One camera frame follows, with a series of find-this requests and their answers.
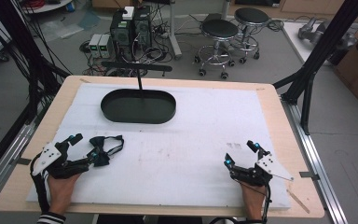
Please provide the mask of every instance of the white sheet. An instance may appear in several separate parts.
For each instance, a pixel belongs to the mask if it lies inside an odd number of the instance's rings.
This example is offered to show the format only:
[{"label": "white sheet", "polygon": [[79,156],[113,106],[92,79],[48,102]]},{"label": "white sheet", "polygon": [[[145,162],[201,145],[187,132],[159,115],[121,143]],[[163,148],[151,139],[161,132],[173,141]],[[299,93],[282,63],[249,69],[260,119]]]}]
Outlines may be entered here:
[{"label": "white sheet", "polygon": [[[248,140],[274,154],[255,91],[145,87],[172,94],[176,114],[163,124],[137,124],[103,116],[101,100],[116,89],[136,86],[82,84],[53,140],[82,133],[84,139],[68,151],[70,160],[78,160],[92,150],[94,136],[125,139],[108,166],[91,165],[78,179],[75,203],[242,206],[241,188],[223,163],[226,153],[246,168],[256,162]],[[107,141],[104,149],[114,145]],[[274,177],[270,185],[270,208],[289,208],[283,180]],[[27,201],[37,201],[34,188]]]}]

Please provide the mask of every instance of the sleeve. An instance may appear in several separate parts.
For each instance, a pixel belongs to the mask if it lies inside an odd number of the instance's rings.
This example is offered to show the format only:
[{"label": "sleeve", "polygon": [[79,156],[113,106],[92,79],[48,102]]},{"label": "sleeve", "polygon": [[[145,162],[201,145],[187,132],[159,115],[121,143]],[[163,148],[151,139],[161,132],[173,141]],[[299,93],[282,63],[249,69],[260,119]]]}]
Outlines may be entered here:
[{"label": "sleeve", "polygon": [[40,215],[39,220],[37,220],[37,224],[62,224],[66,220],[66,217],[61,215],[51,213],[51,212],[44,212]]}]

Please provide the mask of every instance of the black tray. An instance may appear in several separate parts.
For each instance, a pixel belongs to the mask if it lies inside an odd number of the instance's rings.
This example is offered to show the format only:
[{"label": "black tray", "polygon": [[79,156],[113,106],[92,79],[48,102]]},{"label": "black tray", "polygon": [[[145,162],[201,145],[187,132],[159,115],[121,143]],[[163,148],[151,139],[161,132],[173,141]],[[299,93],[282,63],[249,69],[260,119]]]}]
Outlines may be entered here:
[{"label": "black tray", "polygon": [[166,91],[120,89],[104,96],[101,110],[114,122],[160,124],[173,118],[176,101]]}]

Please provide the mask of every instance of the black pole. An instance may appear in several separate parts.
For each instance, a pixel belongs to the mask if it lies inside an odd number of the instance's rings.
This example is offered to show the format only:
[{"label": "black pole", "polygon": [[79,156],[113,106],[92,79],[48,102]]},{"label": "black pole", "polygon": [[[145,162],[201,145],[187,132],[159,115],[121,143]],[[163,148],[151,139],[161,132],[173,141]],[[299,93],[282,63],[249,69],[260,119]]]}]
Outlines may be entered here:
[{"label": "black pole", "polygon": [[144,98],[144,88],[142,88],[142,80],[141,80],[141,70],[136,70],[137,77],[138,77],[138,85],[139,85],[139,92],[141,93],[141,97]]},{"label": "black pole", "polygon": [[304,62],[304,65],[290,77],[273,84],[278,89],[292,82],[289,90],[282,95],[282,100],[292,105],[296,105],[298,97],[303,91],[305,92],[301,111],[301,127],[306,134],[310,134],[308,124],[313,80],[324,61],[333,52],[338,41],[345,35],[357,17],[358,0],[346,0],[330,22],[309,58]]}]

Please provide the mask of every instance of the round stool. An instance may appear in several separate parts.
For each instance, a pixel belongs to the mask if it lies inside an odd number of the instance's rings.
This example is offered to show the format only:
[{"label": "round stool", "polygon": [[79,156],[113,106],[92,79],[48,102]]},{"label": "round stool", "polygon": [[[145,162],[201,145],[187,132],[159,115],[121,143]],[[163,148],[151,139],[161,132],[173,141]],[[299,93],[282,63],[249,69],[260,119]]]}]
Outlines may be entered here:
[{"label": "round stool", "polygon": [[203,69],[204,65],[221,65],[223,72],[221,74],[222,79],[228,78],[225,65],[228,63],[229,66],[234,66],[234,61],[231,59],[231,55],[227,50],[220,47],[221,42],[229,41],[234,38],[238,33],[236,25],[229,21],[224,20],[210,20],[205,21],[201,25],[201,31],[205,36],[208,36],[214,40],[213,45],[203,46],[199,49],[195,62],[201,63],[199,71],[200,76],[205,76],[206,71]]},{"label": "round stool", "polygon": [[248,51],[252,50],[255,50],[254,58],[259,59],[259,44],[252,37],[252,34],[255,30],[257,31],[258,28],[264,27],[268,23],[269,16],[259,9],[243,7],[235,11],[234,18],[239,23],[239,26],[241,26],[240,30],[242,32],[236,36],[231,46],[245,51],[245,56],[240,58],[240,63],[246,62]]}]

